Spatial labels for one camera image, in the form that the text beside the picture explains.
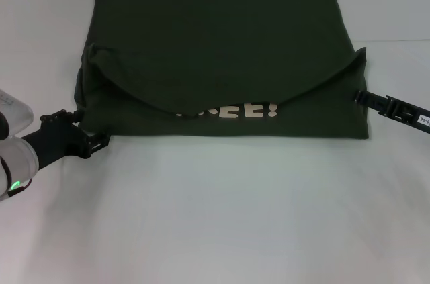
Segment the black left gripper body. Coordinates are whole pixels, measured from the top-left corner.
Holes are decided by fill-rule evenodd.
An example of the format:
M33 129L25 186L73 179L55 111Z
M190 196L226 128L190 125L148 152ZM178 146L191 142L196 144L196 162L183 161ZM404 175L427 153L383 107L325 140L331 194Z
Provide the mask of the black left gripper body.
M87 134L75 124L41 122L40 129L22 137L34 150L38 170L66 157L83 158Z

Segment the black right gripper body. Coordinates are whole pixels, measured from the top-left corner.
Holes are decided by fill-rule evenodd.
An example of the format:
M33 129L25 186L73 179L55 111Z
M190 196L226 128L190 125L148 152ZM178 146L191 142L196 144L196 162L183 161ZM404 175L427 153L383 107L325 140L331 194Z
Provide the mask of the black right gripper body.
M429 134L429 110L390 96L387 96L387 99L387 118Z

